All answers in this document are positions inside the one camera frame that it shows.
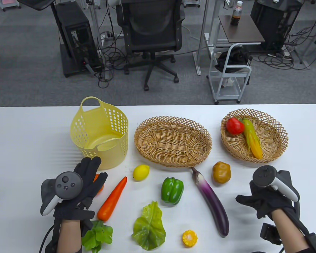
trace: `black bag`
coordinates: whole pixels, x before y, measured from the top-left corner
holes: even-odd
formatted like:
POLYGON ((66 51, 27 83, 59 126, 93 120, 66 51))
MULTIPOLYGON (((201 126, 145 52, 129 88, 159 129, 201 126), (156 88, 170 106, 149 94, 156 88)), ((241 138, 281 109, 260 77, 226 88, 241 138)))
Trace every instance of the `black bag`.
MULTIPOLYGON (((228 51, 223 52, 217 59, 218 64, 215 65, 215 67, 220 72, 223 71, 223 67, 225 65, 227 53, 228 53, 228 51)), ((230 56, 229 56, 227 65, 248 65, 248 66, 250 66, 252 59, 253 59, 253 57, 243 47, 233 47, 233 49, 230 52, 230 56)), ((243 69, 243 68, 226 68, 225 72, 233 73, 233 72, 237 72, 241 69, 243 69)))

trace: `hand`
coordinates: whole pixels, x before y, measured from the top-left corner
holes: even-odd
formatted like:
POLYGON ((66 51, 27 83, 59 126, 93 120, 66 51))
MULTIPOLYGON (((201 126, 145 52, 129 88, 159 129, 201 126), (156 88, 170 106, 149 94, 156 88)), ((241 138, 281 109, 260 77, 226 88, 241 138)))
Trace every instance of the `hand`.
POLYGON ((92 203, 93 198, 96 196, 98 191, 104 185, 107 173, 100 173, 96 181, 97 169, 101 164, 99 157, 90 159, 85 157, 77 164, 74 172, 80 175, 83 180, 83 188, 81 193, 74 199, 63 200, 55 207, 54 217, 61 220, 90 220, 94 218, 95 212, 84 210, 88 209, 92 203))
POLYGON ((256 210, 257 218, 268 215, 270 219, 271 212, 276 209, 290 209, 294 211, 291 200, 283 196, 279 191, 274 190, 271 186, 258 187, 253 181, 249 183, 251 196, 237 195, 235 200, 242 205, 253 207, 256 210))

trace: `floor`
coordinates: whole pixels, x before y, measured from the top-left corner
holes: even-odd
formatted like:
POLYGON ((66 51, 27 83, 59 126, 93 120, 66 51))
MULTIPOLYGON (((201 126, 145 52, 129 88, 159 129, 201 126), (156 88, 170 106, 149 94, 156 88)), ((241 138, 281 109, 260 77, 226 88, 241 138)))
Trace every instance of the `floor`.
MULTIPOLYGON (((243 13, 249 14, 252 5, 253 1, 245 0, 243 13)), ((105 14, 104 0, 101 6, 99 22, 105 14)), ((222 8, 220 13, 231 11, 222 8)), ((192 36, 200 36, 203 12, 204 1, 200 8, 185 9, 186 19, 182 24, 191 30, 192 36)), ((120 32, 115 10, 111 10, 111 17, 116 32, 120 32)), ((316 4, 306 2, 292 32, 309 26, 315 19, 316 4)), ((106 20, 100 31, 110 29, 110 22, 106 20)), ((183 28, 182 49, 177 53, 195 50, 198 44, 183 28)), ((310 63, 314 58, 316 48, 312 46, 305 60, 310 63)), ((65 78, 60 61, 58 29, 50 8, 38 12, 22 5, 22 9, 0 10, 0 106, 76 106, 84 97, 92 95, 114 105, 213 104, 205 74, 210 62, 206 49, 202 51, 201 76, 196 74, 191 53, 177 55, 175 64, 166 64, 178 72, 180 82, 175 84, 173 76, 154 70, 148 92, 143 91, 146 68, 130 70, 130 75, 117 71, 109 87, 100 89, 97 79, 88 74, 65 78)), ((304 66, 295 62, 295 67, 304 66)), ((241 104, 316 103, 316 61, 309 70, 301 71, 277 70, 256 61, 252 68, 250 85, 241 104)))

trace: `oval wicker basket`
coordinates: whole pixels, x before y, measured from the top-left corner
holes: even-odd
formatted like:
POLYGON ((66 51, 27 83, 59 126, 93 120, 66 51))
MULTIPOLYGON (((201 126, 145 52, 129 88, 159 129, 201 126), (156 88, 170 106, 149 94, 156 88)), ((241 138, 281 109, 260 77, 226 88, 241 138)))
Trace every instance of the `oval wicker basket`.
POLYGON ((221 139, 223 145, 237 159, 252 163, 267 163, 280 157, 288 147, 288 134, 282 124, 270 115, 253 109, 238 109, 227 114, 221 121, 221 139), (260 139, 263 159, 257 159, 247 146, 243 134, 231 135, 226 130, 226 123, 231 118, 247 118, 252 121, 260 139))
POLYGON ((142 156, 167 167, 193 167, 204 161, 212 148, 211 135, 202 125, 169 116, 142 122, 134 142, 142 156))

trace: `eggplant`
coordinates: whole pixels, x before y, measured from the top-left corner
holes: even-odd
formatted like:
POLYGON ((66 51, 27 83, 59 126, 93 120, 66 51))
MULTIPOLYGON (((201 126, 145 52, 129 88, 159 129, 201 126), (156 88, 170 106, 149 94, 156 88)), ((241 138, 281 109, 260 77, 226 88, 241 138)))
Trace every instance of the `eggplant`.
POLYGON ((207 183, 206 179, 192 167, 193 180, 203 197, 205 198, 208 207, 211 210, 218 232, 222 237, 226 237, 229 232, 229 221, 225 209, 220 202, 218 196, 214 193, 212 187, 207 183))

